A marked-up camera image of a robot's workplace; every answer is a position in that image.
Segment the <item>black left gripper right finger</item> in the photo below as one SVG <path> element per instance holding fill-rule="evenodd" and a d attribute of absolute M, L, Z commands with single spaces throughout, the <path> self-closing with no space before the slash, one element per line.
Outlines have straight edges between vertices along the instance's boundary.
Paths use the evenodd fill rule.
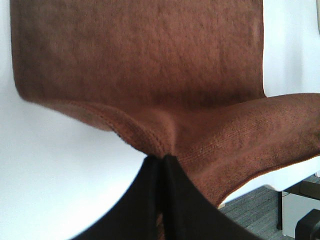
<path fill-rule="evenodd" d="M 190 181 L 176 157 L 165 156 L 162 171 L 162 215 L 167 240 L 258 238 L 213 206 Z"/>

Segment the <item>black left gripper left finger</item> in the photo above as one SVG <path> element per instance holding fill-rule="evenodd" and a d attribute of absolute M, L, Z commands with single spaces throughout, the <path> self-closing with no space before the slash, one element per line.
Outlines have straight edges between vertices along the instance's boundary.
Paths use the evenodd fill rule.
<path fill-rule="evenodd" d="M 75 240 L 156 240 L 161 160 L 147 156 L 130 187 L 98 221 Z"/>

